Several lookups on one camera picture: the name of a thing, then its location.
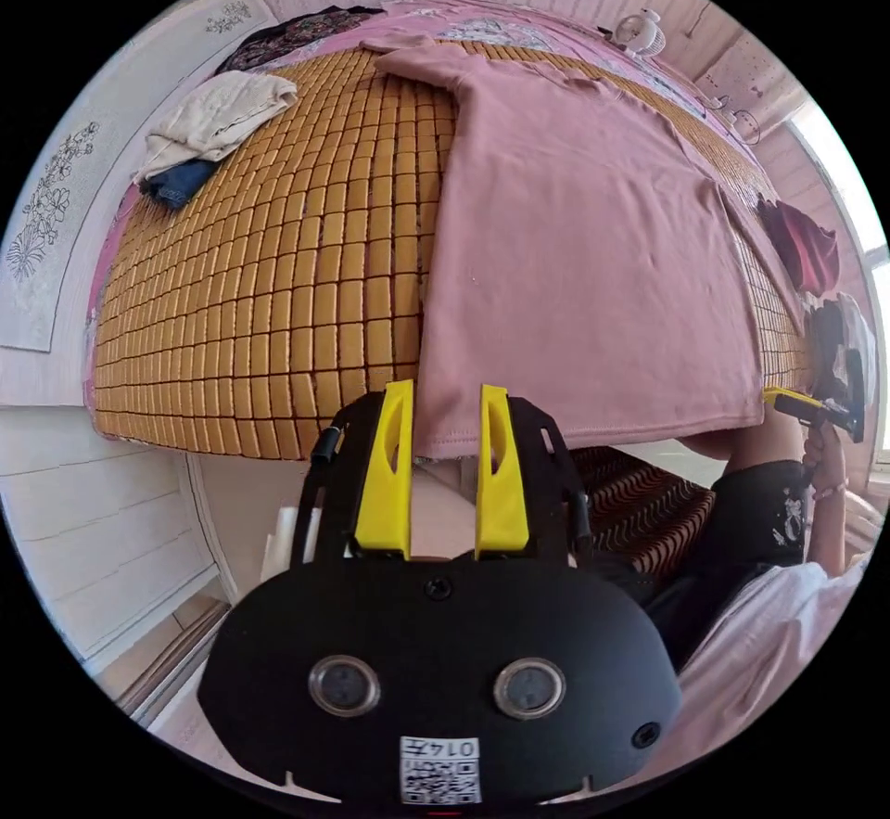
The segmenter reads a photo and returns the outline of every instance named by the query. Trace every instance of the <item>qr code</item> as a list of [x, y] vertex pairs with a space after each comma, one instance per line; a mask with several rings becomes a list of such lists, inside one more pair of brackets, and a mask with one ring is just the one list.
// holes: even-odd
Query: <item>qr code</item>
[[403, 803], [481, 803], [476, 739], [401, 740]]

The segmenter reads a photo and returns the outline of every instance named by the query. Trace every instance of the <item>woven bamboo sleeping mat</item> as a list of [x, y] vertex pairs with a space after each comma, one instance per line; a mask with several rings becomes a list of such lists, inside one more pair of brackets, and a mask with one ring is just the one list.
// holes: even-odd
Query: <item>woven bamboo sleeping mat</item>
[[[464, 43], [491, 58], [608, 76], [667, 115], [749, 207], [763, 174], [687, 111], [574, 59]], [[336, 410], [416, 375], [455, 106], [354, 49], [277, 73], [299, 102], [261, 127], [181, 211], [142, 198], [108, 274], [95, 425], [216, 454], [301, 459]], [[770, 385], [808, 376], [802, 338], [736, 235]]]

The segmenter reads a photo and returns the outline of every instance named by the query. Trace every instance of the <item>patterned rug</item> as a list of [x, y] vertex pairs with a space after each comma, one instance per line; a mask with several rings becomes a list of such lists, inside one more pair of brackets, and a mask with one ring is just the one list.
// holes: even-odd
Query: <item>patterned rug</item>
[[590, 500], [593, 548], [668, 576], [705, 526], [714, 493], [615, 448], [570, 453]]

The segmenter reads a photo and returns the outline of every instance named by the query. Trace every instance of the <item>hand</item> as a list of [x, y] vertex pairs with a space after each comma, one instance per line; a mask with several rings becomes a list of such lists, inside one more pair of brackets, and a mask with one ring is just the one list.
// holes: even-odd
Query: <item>hand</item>
[[816, 493], [846, 480], [844, 448], [837, 430], [828, 421], [818, 428], [809, 428], [804, 442], [804, 466], [815, 468], [813, 488]]

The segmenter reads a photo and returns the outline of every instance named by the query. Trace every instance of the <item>pink t-shirt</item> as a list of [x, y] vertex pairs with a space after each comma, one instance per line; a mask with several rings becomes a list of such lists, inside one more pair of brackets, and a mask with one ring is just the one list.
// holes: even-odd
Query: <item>pink t-shirt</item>
[[798, 303], [766, 234], [666, 117], [548, 63], [423, 35], [364, 45], [395, 50], [379, 70], [460, 107], [424, 304], [417, 454], [476, 452], [484, 383], [546, 410], [569, 447], [761, 421], [733, 224]]

